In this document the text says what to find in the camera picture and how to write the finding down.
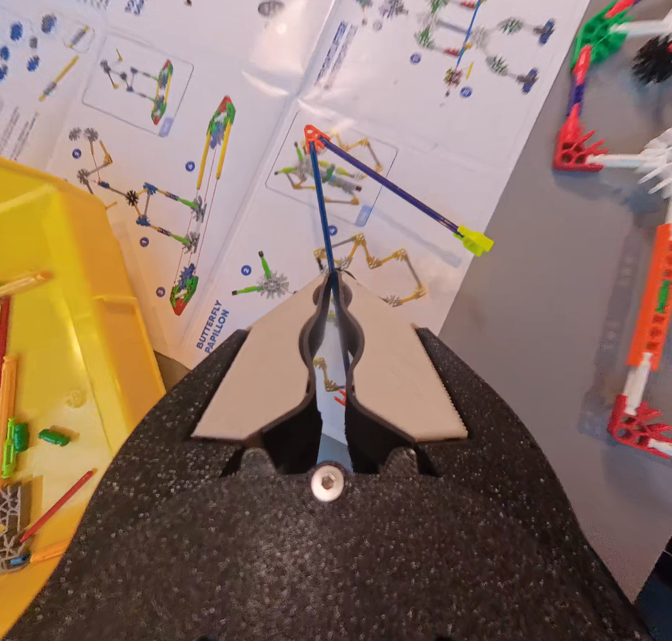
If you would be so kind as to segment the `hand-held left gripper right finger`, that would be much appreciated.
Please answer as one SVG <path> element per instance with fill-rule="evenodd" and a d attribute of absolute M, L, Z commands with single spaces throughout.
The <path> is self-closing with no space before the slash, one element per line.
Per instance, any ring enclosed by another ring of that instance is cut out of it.
<path fill-rule="evenodd" d="M 345 437 L 355 472 L 379 472 L 397 449 L 420 472 L 437 469 L 426 447 L 463 440 L 468 430 L 419 330 L 349 274 L 334 298 L 348 354 Z"/>

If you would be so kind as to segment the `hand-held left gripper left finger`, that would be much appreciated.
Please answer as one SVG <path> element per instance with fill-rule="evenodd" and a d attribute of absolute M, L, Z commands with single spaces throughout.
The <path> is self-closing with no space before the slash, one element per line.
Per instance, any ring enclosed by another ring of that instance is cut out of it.
<path fill-rule="evenodd" d="M 314 357 L 329 311 L 318 277 L 250 326 L 192 436 L 263 448 L 277 469 L 311 469 L 323 420 Z"/>

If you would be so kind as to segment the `yellow-green toy clip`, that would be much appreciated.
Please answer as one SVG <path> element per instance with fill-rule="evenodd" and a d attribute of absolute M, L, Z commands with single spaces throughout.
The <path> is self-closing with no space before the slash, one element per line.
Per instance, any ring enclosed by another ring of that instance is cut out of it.
<path fill-rule="evenodd" d="M 464 225 L 458 226 L 454 236 L 460 240 L 466 250 L 476 257 L 481 257 L 483 253 L 488 253 L 494 245 L 494 241 L 488 236 L 481 232 L 473 231 Z"/>

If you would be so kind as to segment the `yellow plastic bin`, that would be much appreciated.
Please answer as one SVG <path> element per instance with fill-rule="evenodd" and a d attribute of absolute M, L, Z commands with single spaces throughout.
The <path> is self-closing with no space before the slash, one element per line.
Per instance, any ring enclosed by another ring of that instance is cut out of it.
<path fill-rule="evenodd" d="M 25 528 L 88 470 L 94 478 L 1 574 L 1 637 L 71 543 L 103 473 L 165 388 L 105 204 L 75 185 L 1 159 L 1 284 L 48 270 L 12 297 L 6 354 L 18 360 L 15 417 L 28 448 L 1 487 L 23 484 Z"/>

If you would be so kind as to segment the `colourful construction toy model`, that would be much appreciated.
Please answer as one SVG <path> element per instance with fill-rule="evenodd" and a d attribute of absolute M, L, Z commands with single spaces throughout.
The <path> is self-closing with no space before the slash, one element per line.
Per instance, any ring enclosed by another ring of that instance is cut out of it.
<path fill-rule="evenodd" d="M 604 168 L 639 173 L 638 183 L 652 183 L 650 193 L 667 200 L 665 222 L 654 235 L 649 270 L 630 344 L 628 374 L 611 408 L 608 434 L 618 443 L 671 460 L 671 427 L 644 400 L 652 373 L 659 369 L 671 324 L 671 129 L 635 154 L 609 154 L 603 141 L 589 144 L 593 131 L 581 124 L 585 86 L 592 67 L 615 54 L 629 38 L 647 37 L 632 66 L 644 85 L 671 77 L 671 13 L 661 20 L 633 21 L 630 11 L 643 0 L 615 0 L 586 21 L 576 34 L 570 64 L 567 115 L 553 151 L 554 170 L 593 174 Z"/>

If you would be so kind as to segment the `pile of loose toy pieces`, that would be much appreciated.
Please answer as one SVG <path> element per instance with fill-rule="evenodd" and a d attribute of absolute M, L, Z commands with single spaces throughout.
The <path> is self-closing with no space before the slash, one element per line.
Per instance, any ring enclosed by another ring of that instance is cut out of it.
<path fill-rule="evenodd" d="M 29 442 L 27 423 L 15 417 L 15 394 L 18 380 L 18 359 L 6 354 L 9 339 L 11 300 L 25 291 L 40 286 L 53 278 L 48 270 L 34 272 L 1 285 L 1 481 L 9 482 L 14 477 L 18 456 L 25 452 Z M 94 478 L 97 469 L 88 470 L 80 477 L 50 509 L 29 528 L 23 520 L 23 484 L 14 482 L 1 487 L 1 573 L 16 571 L 37 561 L 26 543 L 51 518 L 79 493 L 80 489 Z"/>

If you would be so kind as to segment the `white instruction sheet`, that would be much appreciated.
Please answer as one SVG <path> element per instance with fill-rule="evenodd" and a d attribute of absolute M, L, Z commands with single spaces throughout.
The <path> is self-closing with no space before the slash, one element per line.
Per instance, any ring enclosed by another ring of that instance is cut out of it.
<path fill-rule="evenodd" d="M 550 52 L 553 15 L 495 15 L 494 0 L 423 0 L 412 43 L 436 54 L 439 99 L 471 99 L 487 81 L 530 99 L 535 59 Z M 304 102 L 344 34 L 409 15 L 407 0 L 1 0 L 1 154 L 78 186 L 105 204 L 156 351 L 193 367 L 222 330 L 244 327 L 323 269 L 315 180 L 304 128 L 470 230 L 392 179 L 399 149 L 375 128 Z M 317 153 L 335 260 L 383 301 L 430 295 L 402 237 L 374 247 L 365 233 L 383 193 L 447 228 L 328 150 Z"/>

